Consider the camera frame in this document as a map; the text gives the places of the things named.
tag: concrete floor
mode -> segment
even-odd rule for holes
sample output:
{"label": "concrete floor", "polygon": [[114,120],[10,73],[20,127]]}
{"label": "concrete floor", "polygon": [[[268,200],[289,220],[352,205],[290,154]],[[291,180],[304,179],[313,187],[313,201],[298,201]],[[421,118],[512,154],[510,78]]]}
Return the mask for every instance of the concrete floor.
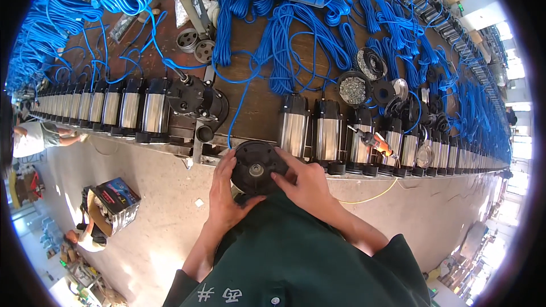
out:
{"label": "concrete floor", "polygon": [[[80,251],[131,307],[161,305],[208,216],[214,169],[196,165],[187,171],[172,155],[92,136],[84,144],[48,149],[47,162],[37,168],[46,186],[46,213],[63,231],[81,220],[83,186],[121,177],[140,194],[136,220],[109,239],[104,251]],[[344,206],[389,238],[404,234],[421,270],[430,271],[461,244],[499,181],[491,174],[405,179],[376,200]],[[391,182],[332,180],[329,185],[338,199],[360,201]],[[199,208],[198,198],[205,202]]]}

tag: worker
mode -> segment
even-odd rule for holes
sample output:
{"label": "worker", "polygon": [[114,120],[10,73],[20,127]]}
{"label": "worker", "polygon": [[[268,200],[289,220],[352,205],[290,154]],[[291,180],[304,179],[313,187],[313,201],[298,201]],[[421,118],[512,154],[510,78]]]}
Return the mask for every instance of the worker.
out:
{"label": "worker", "polygon": [[77,141],[84,142],[88,135],[80,133],[72,135],[73,131],[57,127],[51,122],[31,121],[13,127],[13,157],[22,158],[42,152],[44,149],[56,146],[70,146]]}
{"label": "worker", "polygon": [[506,107],[506,119],[509,126],[515,126],[518,123],[518,118],[515,116],[515,112],[512,107]]}
{"label": "worker", "polygon": [[76,230],[69,230],[63,237],[65,242],[75,247],[79,245],[90,252],[97,252],[106,248],[106,235],[102,230],[94,223],[91,216],[87,215],[89,224],[85,222],[85,211],[83,207],[81,210],[81,223],[76,225]]}
{"label": "worker", "polygon": [[404,236],[389,241],[343,208],[317,163],[276,151],[289,166],[271,174],[282,191],[243,207],[231,196],[235,150],[219,162],[208,220],[163,307],[430,306]]}

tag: green work uniform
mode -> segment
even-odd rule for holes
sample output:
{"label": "green work uniform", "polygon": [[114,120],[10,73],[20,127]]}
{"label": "green work uniform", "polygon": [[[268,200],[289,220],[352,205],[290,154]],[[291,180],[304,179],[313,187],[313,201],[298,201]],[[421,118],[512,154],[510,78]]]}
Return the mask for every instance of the green work uniform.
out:
{"label": "green work uniform", "polygon": [[224,236],[201,283],[177,270],[163,307],[226,305],[406,307],[430,298],[404,236],[370,257],[279,192]]}

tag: yellow cable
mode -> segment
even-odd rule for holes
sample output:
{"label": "yellow cable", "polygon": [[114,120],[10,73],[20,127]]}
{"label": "yellow cable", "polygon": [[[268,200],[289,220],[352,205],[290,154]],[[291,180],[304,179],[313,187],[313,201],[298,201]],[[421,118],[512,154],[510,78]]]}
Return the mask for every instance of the yellow cable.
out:
{"label": "yellow cable", "polygon": [[366,199],[364,201],[359,201],[359,202],[344,202],[344,201],[340,201],[340,200],[338,200],[338,201],[340,203],[343,203],[343,204],[360,204],[360,203],[366,203],[366,202],[372,201],[375,198],[380,197],[380,196],[386,194],[387,192],[389,192],[389,190],[394,186],[394,184],[396,184],[397,181],[398,181],[398,178],[395,178],[394,181],[392,182],[392,184],[389,186],[389,188],[387,188],[385,191],[381,192],[380,194],[376,195],[375,197],[368,198],[368,199]]}

